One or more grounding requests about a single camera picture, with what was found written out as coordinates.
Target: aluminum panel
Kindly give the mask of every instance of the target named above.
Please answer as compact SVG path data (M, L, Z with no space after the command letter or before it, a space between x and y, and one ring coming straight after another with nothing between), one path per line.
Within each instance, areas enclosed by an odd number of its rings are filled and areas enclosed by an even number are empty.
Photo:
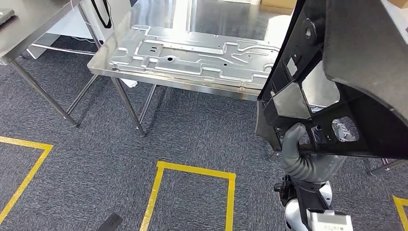
M134 25L110 64L121 71L262 89L278 52L267 41Z

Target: white label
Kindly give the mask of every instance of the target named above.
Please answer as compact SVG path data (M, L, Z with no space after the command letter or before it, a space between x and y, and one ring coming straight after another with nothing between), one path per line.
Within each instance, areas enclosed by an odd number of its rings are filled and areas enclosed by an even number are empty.
M288 68L289 72L291 73L291 76L293 76L297 71L297 67L294 64L294 61L293 61L292 57L289 59L288 65L286 67Z

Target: table leg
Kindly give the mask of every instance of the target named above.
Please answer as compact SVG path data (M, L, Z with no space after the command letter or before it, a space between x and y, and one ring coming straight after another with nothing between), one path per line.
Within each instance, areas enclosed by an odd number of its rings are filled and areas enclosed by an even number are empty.
M381 165L378 168L375 168L375 169L371 170L370 173L375 176L378 173L381 173L383 171L389 171L392 168L394 168L396 166L399 166L401 164L407 163L407 162L408 162L408 160L395 160L395 161L389 162L387 159L383 159L382 160L383 165Z
M143 109L142 109L141 114L140 114L140 120L139 120L140 123L143 122L144 115L146 114L147 108L149 107L150 101L152 100L154 90L156 90L156 87L157 87L157 85L153 84L153 87L150 90L149 95L147 96L146 103L144 104Z
M62 107L42 88L42 86L28 73L26 70L21 67L16 60L11 62L11 66L16 69L16 71L27 81L29 82L51 105L64 117L66 118L74 127L78 123L67 113Z
M96 78L98 75L93 75L92 78L90 78L90 81L85 85L84 89L79 93L79 95L75 98L75 100L72 102L72 104L69 106L68 110L66 112L68 114L71 114L72 110L77 106L79 101L82 99L82 97L85 95L85 93L88 91L89 87L92 85L93 82L95 82Z
M141 125L140 125L140 122L139 122L139 120L138 120L138 118L136 116L135 111L133 110L132 105L129 102L129 98L126 95L126 92L123 89L122 84L120 83L120 80L118 78L115 78L115 77L111 77L111 80L114 83L117 91L119 92L119 95L122 98L123 102L125 103L126 108L129 111L129 114L132 117L132 120L136 125L136 129L138 130L139 135L140 136L145 136L146 134L144 133L144 131L143 131Z

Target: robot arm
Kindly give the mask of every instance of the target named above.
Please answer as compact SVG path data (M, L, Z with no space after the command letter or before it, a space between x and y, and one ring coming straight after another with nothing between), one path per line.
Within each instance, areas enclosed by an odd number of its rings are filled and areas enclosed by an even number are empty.
M408 159L408 34L406 26L401 34L388 4L297 1L258 96L256 132L274 151L300 122L310 139L301 152ZM341 118L354 124L355 137L341 134Z
M293 125L283 139L281 164L288 173L274 190L285 207L287 231L352 231L351 218L330 208L332 190L328 179L345 156L300 155L298 143L305 134L301 123Z

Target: black object on floor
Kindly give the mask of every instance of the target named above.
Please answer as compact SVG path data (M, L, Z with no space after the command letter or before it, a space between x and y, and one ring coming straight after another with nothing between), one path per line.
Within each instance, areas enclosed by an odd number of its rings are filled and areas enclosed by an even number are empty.
M116 213L112 213L97 231L115 231L123 219Z

